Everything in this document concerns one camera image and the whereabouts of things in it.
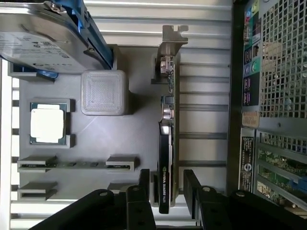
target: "warning label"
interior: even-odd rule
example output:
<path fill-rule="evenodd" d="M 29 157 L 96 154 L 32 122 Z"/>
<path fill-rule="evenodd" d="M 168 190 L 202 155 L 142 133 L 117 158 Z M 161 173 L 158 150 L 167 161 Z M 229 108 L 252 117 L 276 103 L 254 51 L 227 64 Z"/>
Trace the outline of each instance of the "warning label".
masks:
<path fill-rule="evenodd" d="M 0 32 L 0 55 L 35 69 L 82 73 L 85 68 L 53 42 L 32 34 Z"/>
<path fill-rule="evenodd" d="M 243 112 L 242 125 L 247 127 L 259 127 L 259 112 Z"/>
<path fill-rule="evenodd" d="M 254 138 L 242 137 L 239 189 L 252 192 Z"/>

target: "hard drive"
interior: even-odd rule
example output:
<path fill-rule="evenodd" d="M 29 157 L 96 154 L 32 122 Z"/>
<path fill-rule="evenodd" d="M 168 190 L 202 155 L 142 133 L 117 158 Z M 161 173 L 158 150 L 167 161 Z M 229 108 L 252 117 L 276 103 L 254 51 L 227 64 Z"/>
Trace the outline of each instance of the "hard drive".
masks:
<path fill-rule="evenodd" d="M 0 57 L 45 73 L 113 65 L 112 51 L 82 0 L 0 0 Z"/>

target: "perforated metal grille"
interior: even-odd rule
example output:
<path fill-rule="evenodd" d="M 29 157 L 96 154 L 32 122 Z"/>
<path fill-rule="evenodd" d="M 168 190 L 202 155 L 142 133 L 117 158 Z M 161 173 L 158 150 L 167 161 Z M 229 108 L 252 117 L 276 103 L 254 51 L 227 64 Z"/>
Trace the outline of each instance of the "perforated metal grille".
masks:
<path fill-rule="evenodd" d="M 307 1 L 279 0 L 262 34 L 261 116 L 307 118 Z"/>
<path fill-rule="evenodd" d="M 281 149 L 295 151 L 301 154 L 307 154 L 307 140 L 297 139 L 280 135 L 272 135 L 269 133 L 260 133 L 260 142 Z"/>

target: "green circuit board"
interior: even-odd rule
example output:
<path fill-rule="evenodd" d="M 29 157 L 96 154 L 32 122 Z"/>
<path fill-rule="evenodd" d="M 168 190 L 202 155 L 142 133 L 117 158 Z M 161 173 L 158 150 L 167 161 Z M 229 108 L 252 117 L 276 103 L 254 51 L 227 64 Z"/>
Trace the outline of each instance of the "green circuit board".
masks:
<path fill-rule="evenodd" d="M 280 201 L 284 200 L 281 195 L 260 182 L 257 182 L 257 190 L 277 205 L 280 205 Z"/>
<path fill-rule="evenodd" d="M 259 150 L 259 159 L 298 176 L 307 176 L 307 165 L 269 151 Z"/>
<path fill-rule="evenodd" d="M 291 193 L 292 195 L 296 196 L 297 198 L 307 201 L 307 194 L 300 192 L 299 190 L 293 189 L 290 185 L 290 180 L 276 174 L 262 166 L 259 166 L 259 175 L 267 179 L 268 181 L 272 182 L 273 184 L 279 186 L 283 190 Z"/>

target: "white metal wall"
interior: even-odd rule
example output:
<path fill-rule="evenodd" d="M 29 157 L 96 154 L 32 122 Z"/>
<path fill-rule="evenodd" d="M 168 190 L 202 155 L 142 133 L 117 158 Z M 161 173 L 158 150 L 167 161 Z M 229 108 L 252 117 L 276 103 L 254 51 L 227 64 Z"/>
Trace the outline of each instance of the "white metal wall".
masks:
<path fill-rule="evenodd" d="M 229 104 L 231 0 L 85 0 L 85 3 L 109 44 L 157 46 L 162 41 L 162 25 L 189 25 L 185 32 L 189 43 L 181 50 L 181 77 L 188 79 L 181 83 L 184 92 L 181 104 L 212 105 L 210 108 Z M 0 229 L 28 229 L 73 200 L 17 201 L 19 174 L 11 157 L 19 156 L 19 136 L 12 135 L 12 128 L 19 128 L 19 108 L 12 108 L 12 100 L 19 99 L 19 82 L 7 76 L 7 62 L 2 62 L 2 68 Z M 184 111 L 181 120 L 182 132 L 210 134 L 228 130 L 227 111 Z M 180 141 L 180 160 L 226 161 L 226 154 L 225 139 Z M 225 188 L 225 168 L 193 169 L 202 184 Z M 169 216 L 160 215 L 156 208 L 153 212 L 158 224 L 194 225 L 182 196 Z"/>

